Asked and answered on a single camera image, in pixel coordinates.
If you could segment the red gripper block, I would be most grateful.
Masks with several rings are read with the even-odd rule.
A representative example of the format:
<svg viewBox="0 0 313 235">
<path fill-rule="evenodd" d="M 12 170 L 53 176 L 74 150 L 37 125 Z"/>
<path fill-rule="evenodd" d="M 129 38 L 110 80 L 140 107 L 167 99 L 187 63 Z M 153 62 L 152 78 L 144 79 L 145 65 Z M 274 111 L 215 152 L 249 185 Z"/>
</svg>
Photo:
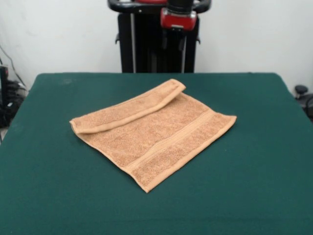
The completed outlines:
<svg viewBox="0 0 313 235">
<path fill-rule="evenodd" d="M 189 14 L 175 14 L 169 11 L 168 8 L 162 8 L 160 12 L 160 24 L 162 29 L 162 49 L 166 50 L 168 39 L 167 29 L 177 28 L 179 38 L 179 51 L 183 52 L 185 48 L 185 33 L 184 31 L 192 31 L 196 25 L 197 13 L 192 11 Z"/>
</svg>

